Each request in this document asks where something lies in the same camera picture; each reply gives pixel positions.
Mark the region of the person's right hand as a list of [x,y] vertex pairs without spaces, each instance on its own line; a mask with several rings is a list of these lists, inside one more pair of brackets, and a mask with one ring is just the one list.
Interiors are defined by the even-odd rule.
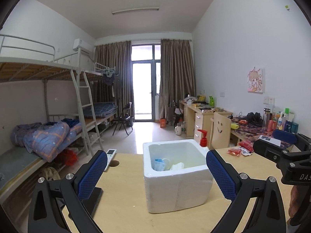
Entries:
[[290,192],[290,203],[288,209],[288,214],[290,218],[293,218],[299,209],[298,196],[299,196],[298,187],[293,186]]

